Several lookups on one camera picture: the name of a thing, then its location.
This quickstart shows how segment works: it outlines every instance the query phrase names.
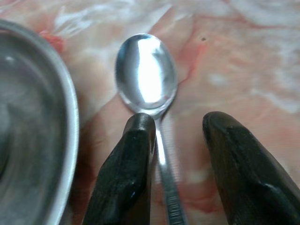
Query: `metal bowl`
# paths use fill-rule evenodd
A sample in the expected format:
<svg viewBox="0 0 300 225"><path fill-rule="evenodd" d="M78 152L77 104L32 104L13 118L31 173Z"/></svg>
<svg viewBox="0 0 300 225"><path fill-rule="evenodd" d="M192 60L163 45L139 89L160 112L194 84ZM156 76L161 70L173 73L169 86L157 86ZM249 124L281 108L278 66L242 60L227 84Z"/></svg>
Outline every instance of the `metal bowl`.
<svg viewBox="0 0 300 225"><path fill-rule="evenodd" d="M0 21L0 224L57 225L78 147L69 72L38 34Z"/></svg>

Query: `black rubber tip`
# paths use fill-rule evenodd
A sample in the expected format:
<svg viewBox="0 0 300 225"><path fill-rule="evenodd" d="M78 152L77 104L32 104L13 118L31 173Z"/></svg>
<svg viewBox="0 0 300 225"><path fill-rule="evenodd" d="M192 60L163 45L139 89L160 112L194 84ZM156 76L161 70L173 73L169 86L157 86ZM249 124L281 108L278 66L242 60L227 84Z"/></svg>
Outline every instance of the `black rubber tip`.
<svg viewBox="0 0 300 225"><path fill-rule="evenodd" d="M300 224L297 185L254 135L224 112L202 126L228 223Z"/></svg>
<svg viewBox="0 0 300 225"><path fill-rule="evenodd" d="M138 113L129 118L122 138L99 171L83 225L150 223L155 131L149 115Z"/></svg>

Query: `spoon bowl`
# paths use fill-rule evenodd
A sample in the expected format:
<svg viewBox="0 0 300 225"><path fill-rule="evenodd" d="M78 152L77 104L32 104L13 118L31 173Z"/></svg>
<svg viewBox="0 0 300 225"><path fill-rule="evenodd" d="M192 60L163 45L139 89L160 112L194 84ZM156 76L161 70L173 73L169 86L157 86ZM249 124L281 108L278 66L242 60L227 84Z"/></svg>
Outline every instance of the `spoon bowl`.
<svg viewBox="0 0 300 225"><path fill-rule="evenodd" d="M174 100L178 85L166 46L150 34L127 39L117 56L116 83L130 109L160 117Z"/></svg>

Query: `metal spoon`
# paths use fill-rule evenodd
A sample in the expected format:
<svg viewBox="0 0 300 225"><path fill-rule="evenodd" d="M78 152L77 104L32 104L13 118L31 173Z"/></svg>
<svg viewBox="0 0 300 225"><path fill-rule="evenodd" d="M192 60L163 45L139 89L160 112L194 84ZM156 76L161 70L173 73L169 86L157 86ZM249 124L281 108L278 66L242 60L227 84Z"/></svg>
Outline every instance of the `metal spoon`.
<svg viewBox="0 0 300 225"><path fill-rule="evenodd" d="M155 36L137 34L121 46L116 61L116 83L125 104L153 117L157 155L170 225L187 224L161 132L163 114L175 98L177 75L166 46Z"/></svg>

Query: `textured spoon handle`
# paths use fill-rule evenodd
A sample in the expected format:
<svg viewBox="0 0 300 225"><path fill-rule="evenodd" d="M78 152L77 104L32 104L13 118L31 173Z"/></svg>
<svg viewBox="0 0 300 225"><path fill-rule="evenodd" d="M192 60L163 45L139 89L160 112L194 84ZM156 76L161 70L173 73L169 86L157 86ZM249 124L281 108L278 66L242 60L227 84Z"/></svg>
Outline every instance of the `textured spoon handle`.
<svg viewBox="0 0 300 225"><path fill-rule="evenodd" d="M165 204L169 225L187 225L185 213L181 206L177 186L170 169L167 152L164 148L163 137L160 129L160 120L155 120L157 156L160 169L160 176L164 188Z"/></svg>

